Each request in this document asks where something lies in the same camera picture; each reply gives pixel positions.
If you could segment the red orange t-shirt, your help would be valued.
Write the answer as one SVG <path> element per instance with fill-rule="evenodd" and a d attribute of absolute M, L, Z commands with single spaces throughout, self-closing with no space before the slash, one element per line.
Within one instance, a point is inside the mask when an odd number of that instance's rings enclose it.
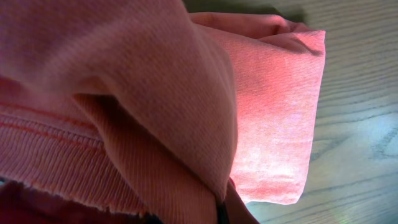
<path fill-rule="evenodd" d="M 325 32 L 182 1 L 1 1 L 2 223 L 254 223 L 303 193 Z"/>

